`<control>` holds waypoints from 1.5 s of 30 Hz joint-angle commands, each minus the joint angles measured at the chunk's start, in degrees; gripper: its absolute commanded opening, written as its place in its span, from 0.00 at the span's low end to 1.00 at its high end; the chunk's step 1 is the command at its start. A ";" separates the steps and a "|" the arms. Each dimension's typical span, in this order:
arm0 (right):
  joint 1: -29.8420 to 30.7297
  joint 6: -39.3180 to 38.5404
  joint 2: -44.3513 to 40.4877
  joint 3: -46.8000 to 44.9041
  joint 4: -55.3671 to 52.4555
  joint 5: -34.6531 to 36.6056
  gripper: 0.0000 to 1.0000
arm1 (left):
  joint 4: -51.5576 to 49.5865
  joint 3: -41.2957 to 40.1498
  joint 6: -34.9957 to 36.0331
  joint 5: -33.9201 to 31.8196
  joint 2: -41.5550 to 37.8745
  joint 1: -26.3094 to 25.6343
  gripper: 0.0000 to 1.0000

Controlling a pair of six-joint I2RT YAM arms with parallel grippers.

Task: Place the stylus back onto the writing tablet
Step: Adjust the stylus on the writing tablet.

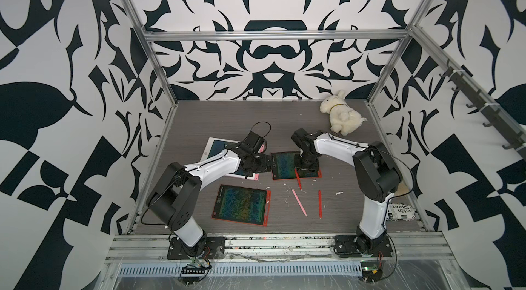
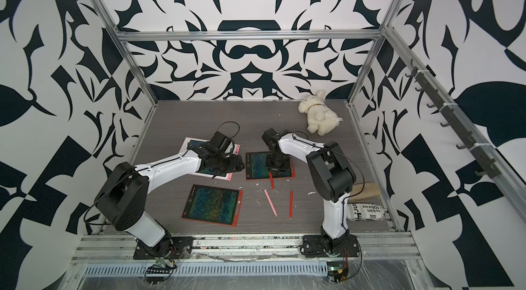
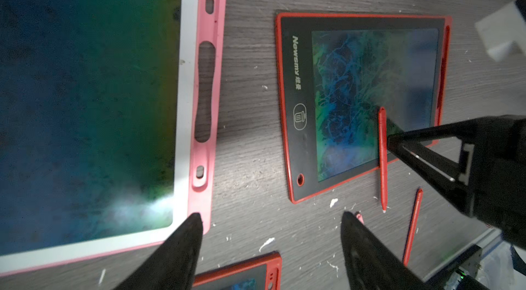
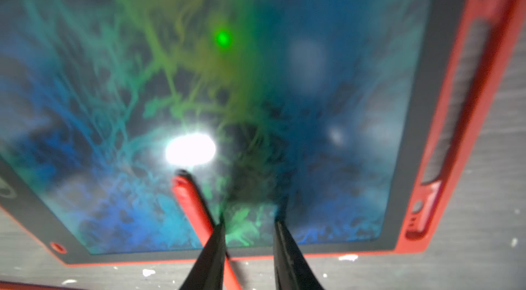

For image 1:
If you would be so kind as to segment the red stylus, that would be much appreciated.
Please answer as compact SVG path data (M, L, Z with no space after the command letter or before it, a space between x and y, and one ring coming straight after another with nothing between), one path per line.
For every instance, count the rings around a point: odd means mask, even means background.
M300 178L298 170L296 168L295 168L295 176L296 176L296 179L297 179L298 187L299 187L300 190L302 190L301 178Z
M323 195L322 191L318 191L318 207L319 207L319 218L323 218Z

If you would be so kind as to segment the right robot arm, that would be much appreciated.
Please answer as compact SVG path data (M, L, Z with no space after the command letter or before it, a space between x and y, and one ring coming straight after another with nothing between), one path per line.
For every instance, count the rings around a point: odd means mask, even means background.
M364 194L364 210L357 229L357 242L374 247L386 236L388 206L402 181L401 172L382 142L353 142L321 131L296 130L292 141L300 149L295 167L318 171L319 157L328 156L354 167L356 179Z

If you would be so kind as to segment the pink stylus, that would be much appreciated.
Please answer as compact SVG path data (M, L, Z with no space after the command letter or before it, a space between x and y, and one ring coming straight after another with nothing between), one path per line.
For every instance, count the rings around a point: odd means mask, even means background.
M294 195L294 197L295 197L295 199L296 199L296 202L297 202L299 208L301 209L301 212L303 213L303 215L304 215L305 217L308 217L308 214L306 213L306 210L305 210L304 206L302 205L302 202L300 201L300 199L299 199L299 197L298 197L297 192L295 191L295 189L292 189L292 193L293 193L293 195Z

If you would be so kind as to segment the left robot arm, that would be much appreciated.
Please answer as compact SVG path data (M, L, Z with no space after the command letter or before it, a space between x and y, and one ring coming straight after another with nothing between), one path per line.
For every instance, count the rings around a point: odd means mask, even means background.
M265 153L267 140L251 131L241 142L229 143L210 158L165 169L146 201L152 212L188 248L205 243L205 232L193 217L202 189L216 180L243 171L244 175L271 170L271 157Z

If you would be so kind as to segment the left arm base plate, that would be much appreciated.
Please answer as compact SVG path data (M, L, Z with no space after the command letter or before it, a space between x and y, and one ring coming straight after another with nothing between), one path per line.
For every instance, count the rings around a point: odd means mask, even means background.
M168 260L219 259L225 254L224 237L203 236L194 246L187 246L179 237L169 239Z

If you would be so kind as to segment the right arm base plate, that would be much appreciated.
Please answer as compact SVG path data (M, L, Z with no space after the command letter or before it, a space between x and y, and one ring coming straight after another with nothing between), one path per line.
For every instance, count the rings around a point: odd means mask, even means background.
M340 258L391 257L393 245L386 235L369 239L365 235L337 235L334 237L334 253Z

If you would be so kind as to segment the red tablet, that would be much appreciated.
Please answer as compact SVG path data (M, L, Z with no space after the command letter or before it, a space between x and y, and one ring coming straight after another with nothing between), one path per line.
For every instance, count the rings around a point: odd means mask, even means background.
M270 202L269 190L221 185L212 219L266 227Z
M318 172L309 170L296 170L294 163L296 154L299 154L299 151L271 153L273 180L292 180L296 179L297 176L299 176L300 179L314 179L316 177L322 177L320 170Z

